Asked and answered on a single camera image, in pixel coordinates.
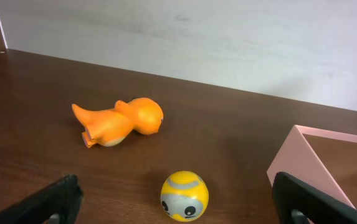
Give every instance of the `yellow ball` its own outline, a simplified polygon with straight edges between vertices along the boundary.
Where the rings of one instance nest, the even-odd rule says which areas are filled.
[[[164,182],[160,202],[171,218],[190,222],[204,213],[209,203],[209,191],[200,176],[190,171],[179,171]]]

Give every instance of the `white strip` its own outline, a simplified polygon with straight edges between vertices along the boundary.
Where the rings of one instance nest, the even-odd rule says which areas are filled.
[[[6,44],[4,29],[2,28],[2,24],[1,24],[1,19],[0,19],[0,29],[1,29],[1,33],[2,33],[2,38],[4,39],[5,49],[8,49],[8,45]]]

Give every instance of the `toy foot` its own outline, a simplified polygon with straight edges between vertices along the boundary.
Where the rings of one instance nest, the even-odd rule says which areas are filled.
[[[90,140],[90,138],[88,137],[87,133],[83,132],[82,136],[83,136],[83,140],[84,140],[85,146],[87,146],[88,148],[91,148],[91,146],[96,144],[95,142]]]

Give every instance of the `rubber toy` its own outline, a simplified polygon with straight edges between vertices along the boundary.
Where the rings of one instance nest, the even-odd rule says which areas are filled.
[[[109,110],[89,111],[75,104],[72,109],[85,128],[82,136],[87,147],[115,146],[133,129],[141,134],[157,133],[163,120],[160,106],[149,98],[137,98],[129,103],[119,100]]]
[[[200,176],[190,171],[179,171],[164,182],[160,201],[171,218],[190,222],[204,213],[209,202],[209,191]]]

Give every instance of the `pink box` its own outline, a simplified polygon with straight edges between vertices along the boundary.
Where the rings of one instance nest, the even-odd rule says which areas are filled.
[[[284,171],[357,209],[357,136],[295,125],[267,171]]]

